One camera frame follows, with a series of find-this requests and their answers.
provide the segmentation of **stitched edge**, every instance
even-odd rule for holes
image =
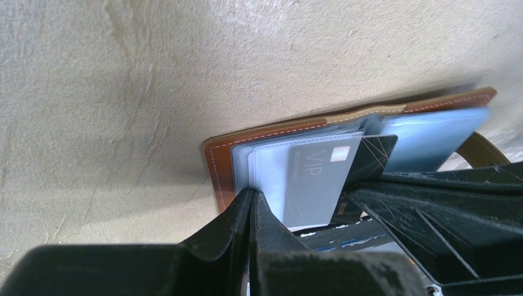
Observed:
[[[444,102],[444,103],[430,105],[430,106],[427,106],[427,107],[420,107],[420,108],[416,108],[416,109],[413,109],[413,110],[407,110],[407,111],[405,111],[405,113],[412,113],[412,112],[421,111],[421,110],[433,109],[433,108],[440,107],[440,106],[457,104],[459,102],[466,102],[466,101],[470,101],[472,99],[477,99],[479,97],[484,97],[485,98],[484,103],[488,102],[492,98],[492,96],[490,96],[488,94],[478,94],[476,96],[463,97],[461,99],[453,100],[453,101],[450,101],[450,102]]]
[[[264,134],[262,136],[252,137],[252,138],[243,139],[243,140],[240,140],[240,141],[234,141],[234,142],[230,142],[230,143],[227,143],[227,144],[222,144],[222,145],[219,145],[219,146],[212,147],[211,150],[210,150],[211,161],[213,163],[214,173],[215,173],[215,176],[216,176],[216,183],[218,184],[218,191],[220,192],[221,206],[223,207],[223,209],[225,209],[225,203],[223,201],[223,191],[221,190],[220,177],[218,176],[218,169],[216,169],[216,163],[214,161],[214,155],[213,155],[213,150],[215,148],[230,146],[230,145],[233,145],[233,144],[238,144],[238,143],[242,143],[242,142],[246,142],[246,141],[250,141],[250,140],[263,139],[263,138],[266,138],[266,137],[275,136],[277,134],[287,134],[287,133],[293,133],[295,131],[305,131],[305,130],[310,130],[310,129],[314,129],[314,128],[320,128],[320,127],[323,127],[323,126],[326,126],[326,125],[327,124],[325,123],[323,125],[316,125],[316,126],[311,126],[311,127],[308,127],[308,128],[297,128],[297,129],[292,129],[290,131],[281,131],[279,133]]]
[[[444,106],[444,105],[451,105],[451,104],[457,104],[459,102],[470,101],[470,100],[476,99],[478,97],[484,97],[485,98],[485,100],[484,100],[485,103],[488,102],[492,98],[488,94],[479,94],[479,95],[476,95],[476,96],[465,97],[465,98],[453,100],[453,101],[450,101],[450,102],[434,104],[434,105],[430,105],[430,106],[427,106],[427,107],[420,107],[420,108],[416,108],[416,109],[413,109],[413,110],[407,110],[407,111],[404,111],[404,112],[405,113],[412,113],[412,112],[425,110],[425,109],[433,109],[433,108]],[[402,110],[404,110],[404,109],[373,111],[373,112],[364,113],[362,115],[359,115],[358,117],[369,115],[369,114],[373,114],[373,113],[390,113],[390,112],[399,112],[399,111],[402,111]],[[346,119],[343,119],[343,120],[327,121],[327,123],[337,123],[337,122],[343,122],[343,121],[348,121],[348,120],[352,120],[352,119],[354,119],[354,118],[350,117],[350,118],[346,118]],[[210,150],[210,155],[211,155],[211,160],[212,160],[212,163],[213,163],[214,172],[215,172],[215,176],[216,176],[216,183],[218,184],[218,191],[220,192],[221,206],[223,207],[223,209],[225,210],[225,203],[223,201],[223,191],[221,190],[220,177],[218,176],[218,170],[216,169],[216,163],[214,161],[214,155],[213,155],[213,150],[215,148],[230,146],[230,145],[233,145],[233,144],[238,144],[238,143],[242,143],[242,142],[250,141],[250,140],[255,140],[255,139],[262,139],[262,138],[266,138],[266,137],[270,137],[270,136],[275,136],[277,134],[287,134],[287,133],[293,133],[295,131],[302,131],[302,130],[310,130],[310,129],[320,128],[320,127],[326,126],[327,123],[324,124],[324,125],[317,125],[317,126],[312,126],[312,127],[309,127],[309,128],[299,128],[299,129],[293,129],[291,131],[282,131],[280,133],[266,134],[266,135],[263,135],[263,136],[243,139],[241,141],[234,141],[234,142],[230,142],[230,143],[227,143],[227,144],[222,144],[222,145],[219,145],[219,146],[212,147],[211,150]]]

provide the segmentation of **leather strap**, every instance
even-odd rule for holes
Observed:
[[[489,167],[491,165],[507,165],[510,160],[488,139],[474,132],[456,150],[473,168]]]

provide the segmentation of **brown leather wallet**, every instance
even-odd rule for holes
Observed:
[[[482,88],[461,94],[404,104],[375,105],[338,114],[317,115],[247,128],[207,139],[204,142],[204,154],[212,179],[216,201],[218,202],[218,208],[220,212],[223,212],[236,196],[233,180],[233,163],[231,159],[231,148],[236,144],[322,128],[324,126],[354,120],[369,114],[399,115],[478,107],[487,105],[496,93],[496,90],[493,88]],[[469,151],[470,149],[465,149],[465,151],[461,150],[461,153],[467,154]],[[464,158],[476,159],[477,157],[465,155]]]

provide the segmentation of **wallet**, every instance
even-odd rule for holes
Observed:
[[[322,136],[340,136],[341,134],[349,135],[350,133],[360,133],[360,136],[370,136],[371,134],[386,136],[387,134],[399,133],[402,134],[401,137],[398,137],[396,144],[399,152],[394,148],[387,161],[389,164],[385,168],[386,170],[390,168],[390,170],[411,171],[418,170],[419,163],[407,165],[402,157],[410,154],[412,151],[419,151],[419,148],[415,148],[412,143],[421,140],[426,141],[427,139],[432,142],[437,142],[439,139],[447,141],[450,136],[444,135],[450,132],[450,134],[457,136],[453,136],[455,141],[449,141],[445,144],[445,148],[442,149],[444,152],[437,154],[434,151],[429,151],[418,155],[419,157],[430,155],[431,159],[422,161],[422,164],[429,169],[423,170],[434,169],[438,166],[438,163],[442,163],[447,159],[449,151],[452,153],[456,149],[466,160],[473,160],[475,165],[488,165],[490,163],[508,161],[499,150],[495,149],[479,134],[474,133],[467,140],[467,134],[473,132],[488,117],[488,109],[483,106],[486,106],[495,94],[496,91],[493,88],[484,88],[462,94],[404,104],[375,105],[362,109],[344,110],[327,115],[282,121],[210,138],[204,143],[204,154],[213,182],[218,208],[222,212],[235,198],[235,185],[238,191],[242,189],[242,184],[261,185],[260,182],[262,181],[258,178],[259,175],[254,173],[241,173],[239,174],[241,177],[235,179],[233,168],[244,170],[243,172],[245,172],[245,168],[249,171],[250,163],[251,168],[257,167],[260,163],[258,159],[260,159],[262,153],[265,153],[265,156],[272,154],[272,152],[267,152],[270,150],[265,149],[267,147],[274,148],[275,146],[270,145],[277,143],[277,141],[271,142],[276,138],[279,141],[287,141],[287,145],[289,142],[296,145],[298,143],[292,141],[304,140],[307,137],[308,139],[314,139],[314,141],[321,141]],[[422,128],[418,124],[420,121],[424,122],[425,127]],[[416,126],[419,127],[419,132],[416,132],[418,138],[406,136],[408,131]],[[473,151],[476,149],[471,149],[470,145],[467,144],[468,141],[475,142],[474,148],[486,147],[480,149],[488,149],[490,156],[482,160]],[[238,160],[236,164],[233,163],[233,156],[234,159]],[[260,171],[257,171],[257,174],[261,174],[262,171],[265,172],[263,165],[259,169]]]

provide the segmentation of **wall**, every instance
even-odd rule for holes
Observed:
[[[210,136],[424,89],[499,96],[523,144],[523,2],[63,1],[0,6],[0,272],[39,244],[177,242],[216,215]]]

